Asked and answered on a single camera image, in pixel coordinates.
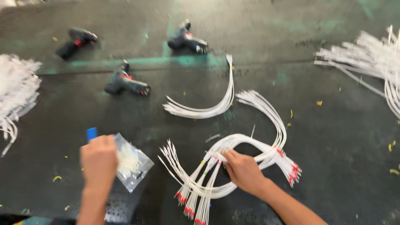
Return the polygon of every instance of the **blue marker cap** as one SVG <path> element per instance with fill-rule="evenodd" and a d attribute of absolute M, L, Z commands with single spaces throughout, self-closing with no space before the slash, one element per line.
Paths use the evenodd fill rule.
<path fill-rule="evenodd" d="M 97 137 L 97 129 L 96 127 L 92 127 L 86 130 L 86 138 L 88 142 Z"/>

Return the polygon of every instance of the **glue gun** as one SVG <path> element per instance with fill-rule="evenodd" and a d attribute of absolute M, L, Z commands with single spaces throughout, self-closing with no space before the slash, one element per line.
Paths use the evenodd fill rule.
<path fill-rule="evenodd" d="M 129 64 L 126 60 L 122 63 L 121 67 L 115 72 L 110 82 L 104 88 L 108 94 L 119 94 L 122 90 L 128 89 L 132 92 L 144 96 L 150 94 L 150 86 L 144 82 L 134 80 L 128 75 Z"/>
<path fill-rule="evenodd" d="M 64 60 L 71 57 L 78 49 L 91 43 L 97 42 L 97 36 L 90 33 L 89 31 L 81 28 L 71 28 L 68 31 L 72 41 L 65 43 L 60 49 L 57 50 L 56 54 Z"/>
<path fill-rule="evenodd" d="M 172 50 L 178 50 L 186 46 L 199 54 L 206 54 L 208 52 L 207 42 L 193 37 L 193 35 L 189 33 L 189 29 L 190 22 L 188 19 L 186 19 L 179 26 L 175 36 L 172 36 L 168 39 L 168 46 Z"/>

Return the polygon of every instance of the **curved wire bundle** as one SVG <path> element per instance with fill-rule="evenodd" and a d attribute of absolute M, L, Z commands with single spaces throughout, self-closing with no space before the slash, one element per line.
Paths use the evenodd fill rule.
<path fill-rule="evenodd" d="M 172 100 L 170 97 L 167 96 L 168 100 L 170 100 L 171 102 L 163 104 L 164 109 L 173 115 L 192 118 L 192 119 L 206 119 L 226 112 L 232 105 L 234 98 L 234 87 L 233 87 L 233 77 L 232 77 L 232 55 L 226 55 L 226 60 L 228 61 L 229 64 L 229 85 L 228 89 L 226 90 L 224 98 L 216 106 L 204 109 L 190 108 L 177 103 L 176 101 Z"/>
<path fill-rule="evenodd" d="M 276 139 L 272 146 L 257 141 L 246 135 L 229 135 L 216 142 L 209 149 L 197 169 L 190 176 L 181 167 L 176 155 L 175 146 L 169 140 L 167 147 L 160 148 L 174 172 L 177 174 L 179 179 L 183 181 L 182 183 L 167 167 L 161 157 L 159 157 L 161 162 L 167 168 L 168 172 L 182 185 L 175 196 L 178 196 L 179 205 L 185 204 L 184 214 L 190 219 L 194 219 L 195 224 L 208 224 L 210 199 L 224 197 L 236 189 L 237 186 L 232 182 L 219 187 L 214 187 L 214 182 L 221 162 L 226 161 L 221 153 L 233 149 L 240 143 L 252 144 L 261 151 L 261 154 L 254 157 L 256 162 L 261 162 L 258 165 L 260 170 L 276 163 L 285 174 L 291 187 L 293 187 L 295 181 L 299 182 L 301 176 L 301 170 L 298 165 L 288 158 L 282 150 L 286 142 L 286 130 L 281 118 L 272 105 L 263 96 L 253 90 L 238 93 L 236 94 L 236 97 L 238 98 L 239 102 L 259 109 L 272 120 L 277 130 Z M 202 176 L 196 182 L 196 178 L 204 166 L 205 170 L 203 171 Z M 205 176 L 214 166 L 215 169 L 212 172 L 209 181 L 207 182 L 206 186 L 202 186 Z M 196 217 L 194 217 L 198 196 L 201 196 L 201 199 L 197 209 Z"/>
<path fill-rule="evenodd" d="M 388 38 L 378 40 L 361 31 L 356 44 L 342 43 L 342 47 L 332 46 L 331 50 L 321 49 L 315 55 L 326 61 L 316 60 L 314 64 L 334 66 L 360 82 L 368 89 L 386 98 L 389 108 L 400 119 L 400 31 L 393 33 L 393 26 L 387 28 Z M 384 93 L 361 81 L 349 70 L 385 80 Z"/>
<path fill-rule="evenodd" d="M 10 143 L 3 150 L 7 153 L 15 142 L 18 129 L 13 121 L 25 115 L 35 105 L 41 80 L 34 74 L 40 62 L 20 60 L 16 55 L 0 55 L 0 131 L 4 139 L 10 135 Z"/>

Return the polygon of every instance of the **black table surface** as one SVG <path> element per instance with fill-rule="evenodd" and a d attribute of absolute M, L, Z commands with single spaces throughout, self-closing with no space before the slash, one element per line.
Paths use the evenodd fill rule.
<path fill-rule="evenodd" d="M 383 36 L 388 21 L 399 21 L 394 13 L 398 2 L 230 0 L 208 8 L 211 3 L 88 1 L 3 10 L 0 41 L 8 44 L 0 46 L 0 53 L 33 57 L 44 65 L 38 72 L 43 80 L 38 104 L 17 123 L 18 138 L 0 159 L 0 213 L 27 214 L 29 209 L 29 215 L 76 218 L 84 182 L 79 147 L 86 142 L 86 129 L 97 127 L 100 135 L 120 132 L 155 163 L 132 193 L 115 180 L 106 220 L 192 223 L 173 199 L 180 186 L 159 162 L 159 147 L 171 139 L 191 173 L 215 143 L 205 143 L 210 136 L 251 135 L 254 124 L 255 139 L 271 144 L 276 136 L 262 112 L 236 101 L 224 114 L 204 120 L 163 109 L 165 95 L 189 107 L 216 105 L 228 86 L 227 52 L 233 55 L 235 92 L 258 91 L 285 124 L 291 123 L 284 150 L 303 170 L 300 183 L 290 188 L 275 165 L 263 170 L 265 176 L 329 224 L 399 223 L 400 178 L 389 170 L 397 169 L 400 151 L 397 146 L 388 150 L 399 136 L 397 118 L 384 98 L 334 68 L 312 64 L 322 40 L 351 41 L 360 29 Z M 317 11 L 330 7 L 326 13 Z M 209 56 L 171 55 L 163 48 L 166 27 L 186 17 L 193 18 L 193 33 L 212 43 Z M 328 30 L 327 23 L 333 28 Z M 54 58 L 55 49 L 68 39 L 67 27 L 79 25 L 102 36 L 100 43 L 70 62 Z M 130 75 L 150 84 L 149 97 L 103 91 L 123 58 L 133 64 Z M 383 87 L 380 81 L 363 80 Z M 6 144 L 0 141 L 0 147 Z M 259 153 L 245 144 L 236 150 Z M 62 179 L 53 182 L 55 176 Z M 221 169 L 216 186 L 226 182 L 229 177 Z M 209 224 L 282 223 L 266 203 L 238 189 L 211 203 Z"/>

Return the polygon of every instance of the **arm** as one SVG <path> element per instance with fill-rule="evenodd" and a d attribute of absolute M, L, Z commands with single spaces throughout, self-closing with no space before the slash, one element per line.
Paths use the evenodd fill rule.
<path fill-rule="evenodd" d="M 230 179 L 240 189 L 268 203 L 286 225 L 327 225 L 318 215 L 264 177 L 253 157 L 235 150 L 222 154 Z"/>
<path fill-rule="evenodd" d="M 100 136 L 80 148 L 85 187 L 77 225 L 102 225 L 106 201 L 117 173 L 113 135 Z"/>

